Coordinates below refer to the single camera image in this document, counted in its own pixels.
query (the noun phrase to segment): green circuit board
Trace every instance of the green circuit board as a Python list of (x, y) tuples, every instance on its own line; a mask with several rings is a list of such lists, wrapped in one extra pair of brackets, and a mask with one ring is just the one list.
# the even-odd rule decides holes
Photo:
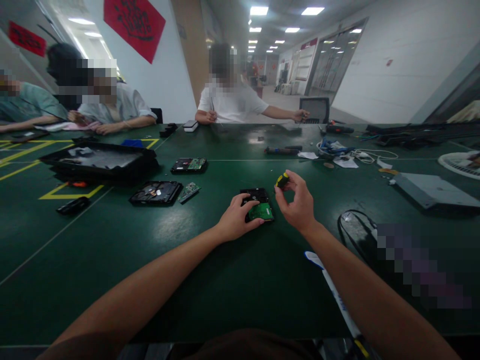
[(204, 158), (193, 158), (188, 165), (189, 170), (199, 170), (202, 168), (202, 166), (205, 164), (205, 159)]
[(180, 202), (180, 204), (185, 203), (193, 195), (198, 193), (200, 189), (201, 187), (195, 184), (194, 182), (189, 183), (187, 186), (183, 188), (180, 195), (178, 195), (178, 201)]
[(250, 220), (261, 218), (265, 221), (273, 221), (274, 215), (272, 214), (272, 209), (268, 202), (261, 202), (258, 205), (251, 208), (248, 212), (248, 217)]

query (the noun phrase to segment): person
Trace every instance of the person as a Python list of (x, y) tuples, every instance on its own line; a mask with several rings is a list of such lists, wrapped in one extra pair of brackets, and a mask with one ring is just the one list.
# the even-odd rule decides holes
[[(293, 191), (294, 199), (288, 203), (283, 191), (275, 188), (282, 214), (318, 255), (351, 317), (382, 359), (460, 359), (432, 325), (315, 219), (314, 199), (306, 182), (292, 171), (286, 173), (290, 182), (284, 189)], [(242, 206), (249, 196), (235, 196), (217, 225), (153, 260), (108, 291), (39, 360), (116, 359), (208, 254), (264, 223), (259, 218), (245, 223), (247, 212), (259, 204), (251, 200)], [(212, 339), (186, 359), (313, 357), (295, 341), (250, 329)]]
[(68, 119), (80, 127), (101, 123), (92, 127), (99, 135), (117, 133), (122, 130), (144, 128), (157, 120), (137, 90), (126, 83), (117, 82), (116, 77), (106, 76), (104, 69), (93, 69), (89, 88), (91, 94), (78, 108), (71, 110)]
[(81, 105), (81, 94), (77, 92), (88, 85), (88, 60), (66, 42), (50, 46), (46, 56), (48, 58), (46, 72), (55, 79), (59, 88), (58, 101), (68, 111), (77, 110)]
[(242, 82), (238, 74), (235, 50), (226, 44), (214, 44), (210, 49), (210, 82), (201, 92), (195, 120), (202, 125), (244, 123), (250, 113), (272, 119), (291, 119), (301, 122), (310, 116), (303, 109), (288, 111), (268, 105), (257, 93)]
[(0, 134), (67, 119), (67, 110), (47, 90), (0, 70)]

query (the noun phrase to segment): white fan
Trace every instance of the white fan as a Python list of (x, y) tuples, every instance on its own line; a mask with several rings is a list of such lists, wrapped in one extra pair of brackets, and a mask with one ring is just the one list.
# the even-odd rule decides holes
[(469, 160), (471, 157), (478, 154), (478, 151), (452, 152), (440, 156), (438, 162), (440, 165), (454, 173), (480, 180), (480, 167), (472, 166), (473, 161)]

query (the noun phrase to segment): glass door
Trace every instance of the glass door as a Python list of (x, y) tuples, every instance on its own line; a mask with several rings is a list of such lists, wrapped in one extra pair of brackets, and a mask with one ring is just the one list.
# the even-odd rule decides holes
[(364, 25), (362, 23), (320, 42), (321, 49), (315, 56), (315, 71), (310, 75), (306, 95), (329, 97), (332, 103), (357, 48)]

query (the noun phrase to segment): white cable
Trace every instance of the white cable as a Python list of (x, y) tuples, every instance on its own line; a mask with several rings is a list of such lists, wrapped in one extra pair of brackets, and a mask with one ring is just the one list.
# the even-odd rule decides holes
[[(387, 153), (387, 154), (393, 155), (394, 157), (382, 156), (376, 153)], [(365, 163), (365, 164), (373, 164), (378, 159), (394, 160), (399, 158), (399, 156), (394, 152), (386, 151), (386, 150), (375, 150), (375, 149), (355, 149), (354, 151), (351, 152), (351, 154), (352, 156), (354, 156), (355, 158), (357, 158), (358, 160), (360, 160), (362, 163)]]

